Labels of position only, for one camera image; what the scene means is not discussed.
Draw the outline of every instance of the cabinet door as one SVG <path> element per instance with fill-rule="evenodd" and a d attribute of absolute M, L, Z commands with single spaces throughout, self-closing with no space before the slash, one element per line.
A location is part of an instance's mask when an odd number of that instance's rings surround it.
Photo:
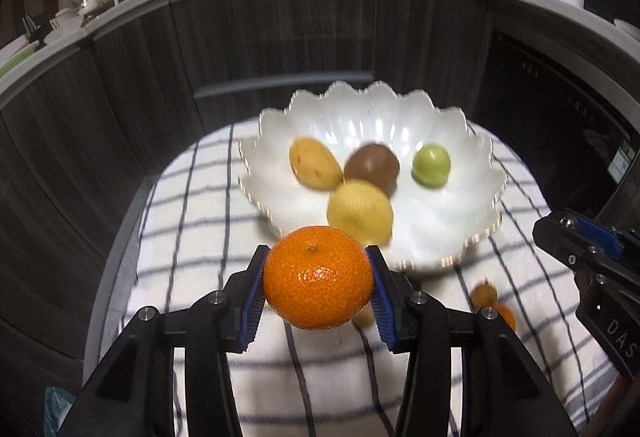
<path fill-rule="evenodd" d="M 261 76 L 372 70 L 376 0 L 172 3 L 191 88 Z"/>
<path fill-rule="evenodd" d="M 0 317 L 81 359 L 104 260 L 38 186 L 2 121 L 0 160 Z"/>
<path fill-rule="evenodd" d="M 143 174 L 87 51 L 60 62 L 2 110 L 31 174 L 106 259 Z"/>
<path fill-rule="evenodd" d="M 482 64 L 483 0 L 378 0 L 374 75 L 396 92 L 426 91 L 465 108 Z"/>
<path fill-rule="evenodd" d="M 94 59 L 111 110 L 146 175 L 204 132 L 169 7 L 95 40 Z"/>
<path fill-rule="evenodd" d="M 44 347 L 2 318 L 0 356 L 2 435 L 42 435 L 45 389 L 58 387 L 78 395 L 82 361 Z"/>

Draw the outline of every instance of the white bowl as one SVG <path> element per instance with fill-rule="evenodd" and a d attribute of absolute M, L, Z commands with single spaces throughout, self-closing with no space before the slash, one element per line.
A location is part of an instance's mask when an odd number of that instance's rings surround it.
<path fill-rule="evenodd" d="M 492 165 L 491 139 L 471 132 L 462 110 L 441 111 L 421 90 L 399 96 L 378 82 L 358 92 L 337 81 L 322 96 L 297 91 L 287 110 L 262 110 L 258 137 L 240 142 L 247 168 L 240 189 L 279 238 L 327 224 L 330 193 L 300 184 L 289 165 L 289 147 L 303 136 L 324 142 L 341 165 L 370 141 L 386 144 L 398 157 L 398 185 L 390 197 L 393 236 L 381 247 L 392 270 L 420 275 L 460 263 L 470 244 L 500 226 L 496 202 L 507 175 Z M 449 181 L 436 190 L 411 175 L 414 154 L 432 142 L 451 158 Z"/>

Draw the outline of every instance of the potato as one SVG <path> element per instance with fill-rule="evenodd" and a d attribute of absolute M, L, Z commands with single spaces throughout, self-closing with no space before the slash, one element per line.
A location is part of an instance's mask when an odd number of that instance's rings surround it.
<path fill-rule="evenodd" d="M 315 190 L 331 191 L 343 180 L 334 155 L 317 139 L 296 139 L 289 148 L 289 163 L 298 180 Z"/>

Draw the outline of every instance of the mandarin orange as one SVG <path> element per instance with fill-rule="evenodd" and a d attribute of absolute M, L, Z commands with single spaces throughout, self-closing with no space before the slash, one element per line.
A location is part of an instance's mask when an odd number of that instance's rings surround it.
<path fill-rule="evenodd" d="M 264 262 L 269 305 L 300 329 L 342 325 L 373 293 L 373 271 L 364 248 L 330 226 L 302 227 L 276 242 Z"/>
<path fill-rule="evenodd" d="M 507 325 L 511 327 L 511 330 L 515 332 L 517 323 L 516 316 L 514 316 L 513 311 L 507 307 L 507 305 L 495 305 L 495 309 L 500 312 L 500 316 L 504 318 L 504 321 L 507 322 Z"/>

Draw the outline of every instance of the white tablecloth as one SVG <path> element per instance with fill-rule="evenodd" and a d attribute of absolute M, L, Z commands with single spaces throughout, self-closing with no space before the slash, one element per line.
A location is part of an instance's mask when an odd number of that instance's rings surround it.
<path fill-rule="evenodd" d="M 238 188 L 246 171 L 238 140 L 257 135 L 251 120 L 214 132 L 183 152 L 153 188 L 142 218 L 137 284 L 124 323 L 146 305 L 190 306 L 244 269 L 258 244 L 273 245 L 266 219 Z M 422 284 L 445 306 L 469 310 L 468 292 L 485 277 L 515 314 L 516 333 L 583 428 L 615 379 L 596 341 L 575 317 L 572 273 L 537 249 L 533 223 L 549 212 L 530 172 L 494 138 L 496 163 L 510 176 L 502 227 L 468 251 L 467 264 Z M 408 355 L 393 355 L 375 326 L 301 331 L 268 306 L 255 342 L 229 356 L 242 431 L 254 436 L 386 436 L 398 417 Z M 186 436 L 184 353 L 175 357 L 176 432 Z M 452 353 L 449 434 L 461 412 L 459 351 Z"/>

